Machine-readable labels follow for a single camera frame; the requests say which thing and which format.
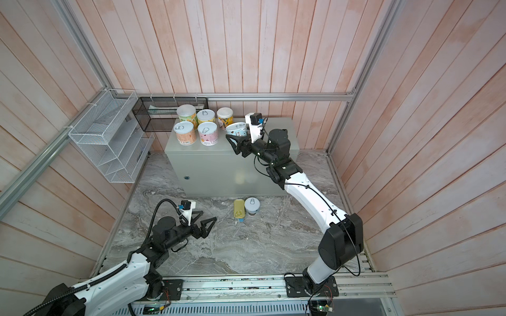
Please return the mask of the blue label can front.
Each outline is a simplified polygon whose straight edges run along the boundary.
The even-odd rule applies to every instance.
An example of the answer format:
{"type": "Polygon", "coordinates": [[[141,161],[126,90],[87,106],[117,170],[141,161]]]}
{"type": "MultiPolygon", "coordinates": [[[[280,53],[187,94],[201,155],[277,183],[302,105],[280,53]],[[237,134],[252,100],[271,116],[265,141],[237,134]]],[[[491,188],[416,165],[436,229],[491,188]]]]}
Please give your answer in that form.
{"type": "Polygon", "coordinates": [[[245,137],[248,136],[248,128],[245,122],[236,122],[226,127],[227,135],[245,137]]]}

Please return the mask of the pink label can front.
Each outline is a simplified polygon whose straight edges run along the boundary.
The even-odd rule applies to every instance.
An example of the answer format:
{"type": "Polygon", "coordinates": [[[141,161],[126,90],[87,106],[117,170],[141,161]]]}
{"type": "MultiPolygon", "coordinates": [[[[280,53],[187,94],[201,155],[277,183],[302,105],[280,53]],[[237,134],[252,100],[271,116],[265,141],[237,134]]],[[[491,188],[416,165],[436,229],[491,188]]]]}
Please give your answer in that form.
{"type": "Polygon", "coordinates": [[[217,144],[219,135],[218,127],[214,122],[202,122],[198,125],[200,142],[205,146],[214,146],[217,144]]]}

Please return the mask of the gold sardine tin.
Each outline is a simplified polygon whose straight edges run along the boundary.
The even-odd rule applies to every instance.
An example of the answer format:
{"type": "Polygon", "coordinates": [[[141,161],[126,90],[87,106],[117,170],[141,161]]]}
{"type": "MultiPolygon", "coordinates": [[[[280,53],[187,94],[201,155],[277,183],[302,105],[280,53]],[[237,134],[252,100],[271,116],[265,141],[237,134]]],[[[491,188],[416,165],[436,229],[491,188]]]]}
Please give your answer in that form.
{"type": "Polygon", "coordinates": [[[238,222],[243,222],[245,219],[245,201],[237,199],[233,203],[233,216],[238,222]]]}

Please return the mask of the orange label can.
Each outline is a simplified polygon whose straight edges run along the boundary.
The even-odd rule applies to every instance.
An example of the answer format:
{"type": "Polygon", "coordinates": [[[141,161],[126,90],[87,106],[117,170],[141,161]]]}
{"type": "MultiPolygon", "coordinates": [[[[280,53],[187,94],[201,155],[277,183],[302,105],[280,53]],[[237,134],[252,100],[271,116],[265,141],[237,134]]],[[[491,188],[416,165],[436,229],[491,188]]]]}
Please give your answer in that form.
{"type": "Polygon", "coordinates": [[[194,125],[189,121],[181,121],[174,125],[173,131],[180,145],[190,146],[196,142],[194,125]]]}

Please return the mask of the teal label can back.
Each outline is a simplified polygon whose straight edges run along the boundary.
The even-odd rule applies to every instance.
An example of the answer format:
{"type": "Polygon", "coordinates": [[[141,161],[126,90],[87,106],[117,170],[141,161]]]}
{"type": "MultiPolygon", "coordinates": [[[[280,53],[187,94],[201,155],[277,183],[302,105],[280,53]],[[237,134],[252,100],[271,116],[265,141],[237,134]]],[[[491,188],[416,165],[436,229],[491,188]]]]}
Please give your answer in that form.
{"type": "Polygon", "coordinates": [[[249,215],[254,216],[260,210],[260,200],[256,197],[247,198],[245,200],[245,210],[249,215]]]}

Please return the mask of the yellow label can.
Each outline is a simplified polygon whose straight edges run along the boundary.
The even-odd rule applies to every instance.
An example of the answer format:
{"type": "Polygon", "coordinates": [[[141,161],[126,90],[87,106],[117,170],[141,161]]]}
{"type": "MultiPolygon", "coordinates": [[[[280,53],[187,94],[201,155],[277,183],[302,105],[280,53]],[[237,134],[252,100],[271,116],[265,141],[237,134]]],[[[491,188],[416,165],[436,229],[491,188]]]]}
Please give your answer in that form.
{"type": "Polygon", "coordinates": [[[196,108],[191,104],[183,104],[178,106],[177,115],[179,117],[180,122],[191,122],[193,124],[193,129],[197,129],[198,127],[198,119],[196,116],[196,108]]]}

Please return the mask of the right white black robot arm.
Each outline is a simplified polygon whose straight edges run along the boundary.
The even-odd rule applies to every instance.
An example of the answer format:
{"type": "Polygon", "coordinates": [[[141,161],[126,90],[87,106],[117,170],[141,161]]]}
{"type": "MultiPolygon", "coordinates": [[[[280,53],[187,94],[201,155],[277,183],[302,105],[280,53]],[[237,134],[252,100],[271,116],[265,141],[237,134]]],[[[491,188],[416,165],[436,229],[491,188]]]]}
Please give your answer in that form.
{"type": "Polygon", "coordinates": [[[318,256],[304,271],[304,290],[314,294],[345,263],[364,250],[363,222],[357,214],[348,215],[327,199],[291,159],[288,132],[273,129],[268,138],[226,135],[237,155],[250,154],[267,164],[266,174],[280,188],[295,198],[316,221],[323,232],[318,256]]]}

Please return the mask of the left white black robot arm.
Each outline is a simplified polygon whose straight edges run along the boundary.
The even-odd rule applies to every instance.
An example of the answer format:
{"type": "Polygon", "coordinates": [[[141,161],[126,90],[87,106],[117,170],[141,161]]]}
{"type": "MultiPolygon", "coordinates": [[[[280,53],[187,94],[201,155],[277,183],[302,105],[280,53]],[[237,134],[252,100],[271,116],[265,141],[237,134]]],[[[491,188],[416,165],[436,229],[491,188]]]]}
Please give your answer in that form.
{"type": "Polygon", "coordinates": [[[164,294],[163,277],[157,272],[174,248],[188,238],[206,238],[217,221],[205,219],[191,223],[203,215],[183,219],[177,224],[173,217],[163,217],[151,227],[148,239],[127,259],[94,278],[71,287],[60,284],[40,305],[26,315],[109,315],[141,298],[157,300],[164,294]]]}

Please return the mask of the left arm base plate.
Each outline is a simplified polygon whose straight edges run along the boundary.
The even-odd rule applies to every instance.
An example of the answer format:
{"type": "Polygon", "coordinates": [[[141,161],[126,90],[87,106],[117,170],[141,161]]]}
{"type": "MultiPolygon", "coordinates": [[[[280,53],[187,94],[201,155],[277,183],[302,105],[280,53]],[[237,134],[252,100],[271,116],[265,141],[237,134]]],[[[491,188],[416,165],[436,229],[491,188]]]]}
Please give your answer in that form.
{"type": "Polygon", "coordinates": [[[154,286],[150,285],[142,300],[152,302],[172,302],[181,299],[183,279],[163,279],[154,286]]]}

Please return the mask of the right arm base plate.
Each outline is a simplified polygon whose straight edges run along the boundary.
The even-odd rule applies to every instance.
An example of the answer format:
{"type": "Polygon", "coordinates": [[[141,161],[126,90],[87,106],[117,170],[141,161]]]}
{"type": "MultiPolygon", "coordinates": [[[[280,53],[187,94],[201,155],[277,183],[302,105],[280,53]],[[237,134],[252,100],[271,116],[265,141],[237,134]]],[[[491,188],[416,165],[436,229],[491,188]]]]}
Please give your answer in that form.
{"type": "Polygon", "coordinates": [[[312,286],[310,279],[303,276],[288,274],[283,277],[285,282],[286,295],[289,298],[327,297],[339,296],[339,290],[334,276],[330,276],[324,283],[312,286]]]}

